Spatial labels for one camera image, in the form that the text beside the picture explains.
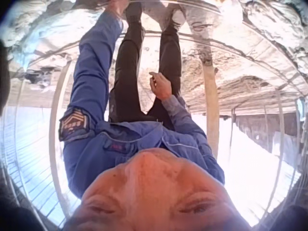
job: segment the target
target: wooden plank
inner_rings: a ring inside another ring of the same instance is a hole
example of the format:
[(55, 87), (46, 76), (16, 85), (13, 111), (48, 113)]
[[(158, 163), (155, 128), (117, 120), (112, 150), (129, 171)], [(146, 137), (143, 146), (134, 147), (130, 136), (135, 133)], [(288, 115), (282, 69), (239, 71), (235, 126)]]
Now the wooden plank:
[(213, 66), (203, 64), (203, 74), (206, 96), (206, 135), (212, 148), (212, 153), (217, 159), (219, 145), (219, 102)]

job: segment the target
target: rock ceiling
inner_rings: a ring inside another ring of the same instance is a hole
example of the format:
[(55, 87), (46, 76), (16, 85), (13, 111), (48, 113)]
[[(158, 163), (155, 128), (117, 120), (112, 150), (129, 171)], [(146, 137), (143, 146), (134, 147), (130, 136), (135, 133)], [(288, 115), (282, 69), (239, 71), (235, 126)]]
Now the rock ceiling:
[[(182, 95), (192, 113), (206, 113), (204, 59), (212, 59), (218, 70), (221, 115), (230, 115), (233, 108), (237, 114), (262, 114), (264, 106), (268, 113), (278, 113), (277, 89), (284, 112), (294, 111), (295, 99), (308, 95), (308, 7), (303, 1), (240, 0), (244, 22), (230, 24), (213, 0), (144, 0), (142, 23), (147, 33), (138, 78), (142, 110), (149, 110), (154, 101), (148, 73), (158, 70), (160, 33), (175, 3), (187, 17), (180, 30)], [(17, 103), (22, 88), (19, 105), (51, 106), (60, 70), (78, 57), (79, 40), (105, 5), (101, 0), (29, 0), (11, 13), (13, 23), (2, 35), (9, 47), (10, 71), (12, 78), (28, 79), (24, 84), (12, 81), (11, 104)], [(121, 39), (126, 29), (125, 23)], [(110, 89), (121, 39), (110, 70)], [(71, 78), (63, 107), (72, 83)]]

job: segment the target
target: leg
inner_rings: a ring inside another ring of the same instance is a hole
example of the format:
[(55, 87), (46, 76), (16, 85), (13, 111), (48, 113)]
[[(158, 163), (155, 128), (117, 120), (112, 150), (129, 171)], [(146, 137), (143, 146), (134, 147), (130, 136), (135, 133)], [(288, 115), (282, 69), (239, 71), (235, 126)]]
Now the leg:
[[(172, 17), (170, 25), (162, 33), (160, 40), (159, 72), (161, 72), (171, 82), (172, 94), (178, 96), (180, 93), (182, 61), (179, 36), (177, 32), (184, 22), (175, 23), (174, 21), (176, 19), (174, 16)], [(163, 122), (164, 126), (169, 130), (174, 130), (170, 117), (158, 98), (155, 99), (153, 107), (150, 109), (148, 115), (158, 118), (158, 120)]]
[(145, 117), (140, 108), (137, 87), (143, 37), (141, 23), (131, 23), (119, 48), (115, 65), (115, 86), (110, 92), (111, 122), (134, 122)]

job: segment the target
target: man's right hand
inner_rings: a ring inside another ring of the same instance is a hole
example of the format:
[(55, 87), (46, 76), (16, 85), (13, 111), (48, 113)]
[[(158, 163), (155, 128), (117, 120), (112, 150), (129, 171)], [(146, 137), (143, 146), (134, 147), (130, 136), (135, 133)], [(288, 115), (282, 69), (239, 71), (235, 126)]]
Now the man's right hand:
[(129, 0), (109, 0), (106, 10), (121, 18), (128, 5)]
[(162, 73), (150, 72), (150, 75), (153, 76), (150, 78), (152, 92), (162, 101), (169, 99), (172, 95), (171, 82)]

